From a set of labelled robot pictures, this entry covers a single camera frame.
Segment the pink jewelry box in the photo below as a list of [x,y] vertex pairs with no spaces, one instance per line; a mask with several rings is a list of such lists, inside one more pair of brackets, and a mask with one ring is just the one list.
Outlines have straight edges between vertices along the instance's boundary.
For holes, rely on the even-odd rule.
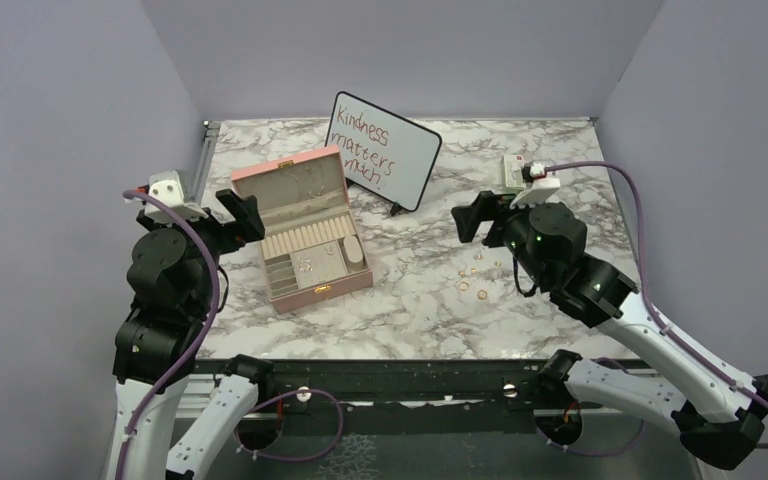
[[[239,196],[257,198],[265,226],[259,249],[268,299],[277,312],[373,285],[337,146],[237,169],[230,180]],[[345,263],[343,239],[351,235],[364,251],[362,269]]]

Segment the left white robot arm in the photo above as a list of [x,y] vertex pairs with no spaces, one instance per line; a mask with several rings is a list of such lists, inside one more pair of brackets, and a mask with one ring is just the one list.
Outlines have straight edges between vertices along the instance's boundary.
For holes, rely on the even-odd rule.
[[210,210],[186,220],[145,189],[123,195],[144,203],[137,220],[147,232],[132,250],[126,279],[134,299],[115,336],[117,416],[106,476],[200,479],[242,418],[273,401],[273,365],[237,355],[220,374],[216,399],[172,441],[196,354],[224,298],[219,259],[263,239],[265,227],[256,197],[230,189],[216,195],[228,223]]

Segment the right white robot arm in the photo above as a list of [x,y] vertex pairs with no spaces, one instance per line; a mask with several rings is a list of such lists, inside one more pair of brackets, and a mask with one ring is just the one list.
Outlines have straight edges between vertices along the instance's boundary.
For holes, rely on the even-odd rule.
[[534,292],[547,294],[562,313],[621,343],[658,374],[637,377],[560,350],[538,374],[545,404],[591,402],[635,416],[721,470],[735,469],[761,447],[768,375],[729,366],[662,318],[631,278],[586,252],[587,227],[566,205],[517,208],[511,196],[483,191],[451,214],[461,242],[471,242],[488,223],[484,245],[508,249]]

